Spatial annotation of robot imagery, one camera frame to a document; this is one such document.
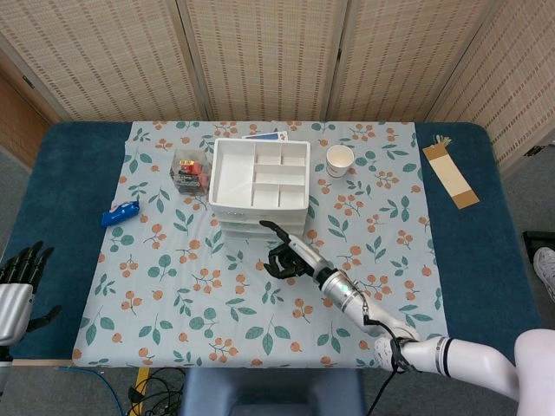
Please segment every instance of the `cardboard strip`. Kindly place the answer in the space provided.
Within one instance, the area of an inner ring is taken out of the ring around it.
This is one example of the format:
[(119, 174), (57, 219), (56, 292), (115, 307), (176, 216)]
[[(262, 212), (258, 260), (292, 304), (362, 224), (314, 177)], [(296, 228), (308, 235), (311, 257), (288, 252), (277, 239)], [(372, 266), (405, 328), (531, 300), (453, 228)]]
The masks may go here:
[(432, 169), (460, 210), (480, 202), (443, 144), (422, 149)]

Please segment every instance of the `wooden floor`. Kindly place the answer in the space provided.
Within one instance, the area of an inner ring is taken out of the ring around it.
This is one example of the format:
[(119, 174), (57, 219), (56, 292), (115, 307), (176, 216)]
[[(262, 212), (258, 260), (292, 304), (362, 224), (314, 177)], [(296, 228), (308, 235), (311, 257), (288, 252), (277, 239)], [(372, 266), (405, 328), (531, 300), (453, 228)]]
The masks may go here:
[(32, 167), (49, 123), (1, 75), (0, 109), (0, 146)]

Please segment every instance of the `blue cable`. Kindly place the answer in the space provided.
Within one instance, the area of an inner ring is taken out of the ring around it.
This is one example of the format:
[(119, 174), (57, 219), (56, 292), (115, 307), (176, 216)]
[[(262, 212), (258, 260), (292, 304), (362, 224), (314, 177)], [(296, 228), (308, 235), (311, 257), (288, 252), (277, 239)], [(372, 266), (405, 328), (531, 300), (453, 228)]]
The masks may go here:
[(110, 390), (110, 393), (112, 394), (112, 396), (114, 397), (115, 403), (118, 405), (118, 409), (120, 410), (120, 415), (125, 416), (125, 413), (123, 412), (123, 407), (121, 407), (121, 403), (120, 403), (120, 400), (118, 399), (117, 394), (115, 393), (112, 386), (110, 386), (110, 383), (108, 383), (108, 381), (104, 377), (102, 377), (101, 374), (98, 374), (94, 370), (87, 370), (86, 368), (77, 368), (77, 367), (59, 367), (59, 368), (63, 371), (75, 371), (77, 373), (93, 374), (99, 379), (101, 379), (102, 382), (106, 385), (106, 387)]

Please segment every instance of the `leaf pattern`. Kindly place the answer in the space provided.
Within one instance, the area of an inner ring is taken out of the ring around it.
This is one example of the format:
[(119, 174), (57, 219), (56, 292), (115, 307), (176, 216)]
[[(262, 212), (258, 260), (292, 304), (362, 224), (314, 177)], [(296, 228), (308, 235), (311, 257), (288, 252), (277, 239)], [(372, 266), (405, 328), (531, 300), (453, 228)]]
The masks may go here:
[[(311, 143), (300, 237), (422, 339), (447, 334), (414, 125), (146, 121), (131, 128), (113, 202), (139, 198), (140, 214), (106, 231), (77, 365), (377, 366), (375, 337), (309, 278), (267, 274), (268, 251), (279, 243), (226, 238), (208, 196), (179, 194), (168, 174), (178, 146), (212, 161), (218, 137), (283, 130)], [(325, 153), (340, 143), (356, 159), (332, 179)]]

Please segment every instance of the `blue padded table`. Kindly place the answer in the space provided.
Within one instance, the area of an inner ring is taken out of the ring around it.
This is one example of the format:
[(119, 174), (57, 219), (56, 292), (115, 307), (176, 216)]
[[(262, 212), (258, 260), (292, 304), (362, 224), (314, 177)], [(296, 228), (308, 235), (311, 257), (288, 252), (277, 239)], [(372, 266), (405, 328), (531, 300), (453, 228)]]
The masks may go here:
[[(42, 141), (4, 258), (37, 240), (54, 246), (33, 315), (56, 304), (62, 312), (12, 348), (16, 358), (71, 358), (104, 236), (101, 213), (112, 202), (130, 128), (61, 123)], [(458, 210), (421, 153), (449, 334), (490, 345), (513, 360), (517, 336), (540, 321), (489, 137), (467, 123), (417, 123), (415, 129), (420, 149), (432, 145), (436, 134), (456, 139), (449, 153), (480, 198)]]

